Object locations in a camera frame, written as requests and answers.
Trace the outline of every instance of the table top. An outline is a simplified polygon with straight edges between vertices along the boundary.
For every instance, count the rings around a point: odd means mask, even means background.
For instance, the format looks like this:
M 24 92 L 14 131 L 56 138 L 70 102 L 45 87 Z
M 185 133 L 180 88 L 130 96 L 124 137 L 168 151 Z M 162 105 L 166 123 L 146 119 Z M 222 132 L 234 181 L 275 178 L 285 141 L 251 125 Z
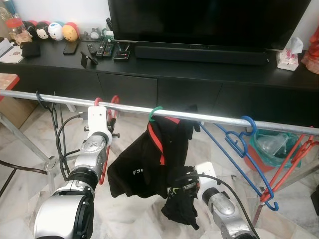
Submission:
M 12 88 L 18 83 L 19 76 L 16 74 L 4 74 L 0 73 L 0 90 L 12 90 Z
M 40 40 L 41 56 L 24 58 L 18 66 L 61 67 L 82 71 L 101 72 L 151 78 L 180 78 L 183 80 L 208 80 L 220 83 L 238 83 L 256 86 L 319 91 L 319 76 L 300 63 L 295 71 L 277 68 L 276 53 L 269 53 L 269 63 L 263 66 L 218 64 L 203 62 L 139 59 L 135 57 L 134 46 L 128 62 L 114 62 L 112 58 L 97 59 L 98 65 L 81 66 L 81 53 L 90 55 L 87 44 L 98 42 L 80 41 L 74 55 L 63 55 L 66 41 Z

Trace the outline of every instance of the smartphone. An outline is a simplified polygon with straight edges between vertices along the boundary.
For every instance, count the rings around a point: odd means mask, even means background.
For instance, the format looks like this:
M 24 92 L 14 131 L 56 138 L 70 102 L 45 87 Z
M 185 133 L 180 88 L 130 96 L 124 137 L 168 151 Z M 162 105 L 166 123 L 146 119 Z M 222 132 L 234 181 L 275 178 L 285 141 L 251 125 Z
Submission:
M 79 43 L 77 41 L 68 42 L 64 48 L 63 54 L 64 55 L 74 54 L 78 45 L 79 45 Z

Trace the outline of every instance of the blue plastic hanger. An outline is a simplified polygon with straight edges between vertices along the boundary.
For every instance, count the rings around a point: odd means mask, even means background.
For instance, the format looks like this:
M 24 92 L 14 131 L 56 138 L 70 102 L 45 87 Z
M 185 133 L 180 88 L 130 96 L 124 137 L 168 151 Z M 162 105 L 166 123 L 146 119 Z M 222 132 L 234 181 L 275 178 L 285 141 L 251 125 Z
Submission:
M 267 181 L 264 173 L 260 170 L 259 166 L 257 165 L 257 163 L 255 162 L 255 160 L 250 156 L 250 154 L 248 153 L 248 145 L 246 143 L 246 141 L 244 140 L 243 136 L 253 136 L 255 134 L 255 132 L 257 131 L 257 127 L 255 122 L 253 121 L 252 118 L 248 117 L 248 116 L 243 116 L 241 117 L 244 120 L 247 120 L 250 124 L 251 127 L 253 128 L 252 132 L 234 132 L 234 131 L 227 131 L 223 126 L 221 126 L 220 124 L 215 124 L 217 127 L 219 127 L 222 131 L 225 132 L 225 140 L 229 143 L 229 145 L 236 151 L 236 153 L 241 157 L 244 158 L 245 156 L 248 157 L 248 159 L 251 161 L 251 163 L 254 165 L 254 167 L 256 168 L 256 170 L 258 171 L 260 177 L 262 178 L 262 180 L 264 181 L 267 189 L 269 190 L 270 193 L 270 199 L 274 198 L 274 192 L 272 191 L 272 188 L 269 185 L 269 182 Z M 208 136 L 216 143 L 216 145 L 223 151 L 223 153 L 229 158 L 229 160 L 234 164 L 234 166 L 237 168 L 237 170 L 243 175 L 243 177 L 247 180 L 247 182 L 250 184 L 250 186 L 256 191 L 256 193 L 259 195 L 259 197 L 262 196 L 262 192 L 259 191 L 259 189 L 253 184 L 253 182 L 248 178 L 248 176 L 244 173 L 244 171 L 238 166 L 238 164 L 234 161 L 234 159 L 227 153 L 227 151 L 220 145 L 220 143 L 214 138 L 214 136 L 200 123 L 199 124 L 200 127 L 202 127 L 202 129 L 208 134 Z M 244 150 L 242 150 L 239 146 L 238 146 L 238 140 L 234 141 L 230 135 L 235 135 L 236 137 L 239 138 L 239 140 L 241 141 L 241 143 L 243 144 Z M 274 207 L 272 207 L 269 202 L 266 201 L 265 204 L 267 205 L 268 208 L 270 208 L 273 211 L 278 211 L 279 206 L 278 203 L 275 202 L 274 203 Z

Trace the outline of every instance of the plush toy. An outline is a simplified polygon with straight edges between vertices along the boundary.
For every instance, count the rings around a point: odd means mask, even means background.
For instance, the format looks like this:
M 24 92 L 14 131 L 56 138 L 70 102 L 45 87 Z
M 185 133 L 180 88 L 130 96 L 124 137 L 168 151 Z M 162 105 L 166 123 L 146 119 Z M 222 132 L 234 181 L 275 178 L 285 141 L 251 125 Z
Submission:
M 63 39 L 62 26 L 64 24 L 61 22 L 53 22 L 49 25 L 48 31 L 49 35 L 52 39 L 56 41 L 60 41 Z
M 36 34 L 41 39 L 48 39 L 49 38 L 49 22 L 48 21 L 41 21 L 36 25 Z
M 25 29 L 30 33 L 32 36 L 32 39 L 35 40 L 38 38 L 38 35 L 36 34 L 36 21 L 23 21 L 23 24 L 25 26 Z
M 101 38 L 101 31 L 97 28 L 92 28 L 92 31 L 90 33 L 91 39 L 100 39 Z
M 67 22 L 62 27 L 63 36 L 68 41 L 76 41 L 78 39 L 78 28 L 75 23 Z

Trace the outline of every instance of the white wall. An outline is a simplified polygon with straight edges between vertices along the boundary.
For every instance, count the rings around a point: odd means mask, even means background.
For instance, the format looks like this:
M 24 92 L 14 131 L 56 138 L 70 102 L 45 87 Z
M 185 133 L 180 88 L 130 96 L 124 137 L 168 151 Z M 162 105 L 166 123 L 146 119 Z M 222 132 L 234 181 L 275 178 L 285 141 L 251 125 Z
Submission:
M 13 0 L 23 20 L 73 21 L 78 26 L 105 27 L 110 16 L 107 0 Z M 319 25 L 319 0 L 312 0 L 293 36 L 309 46 L 309 38 Z
M 102 29 L 110 17 L 108 0 L 13 0 L 13 3 L 22 20 L 72 21 L 78 26 Z

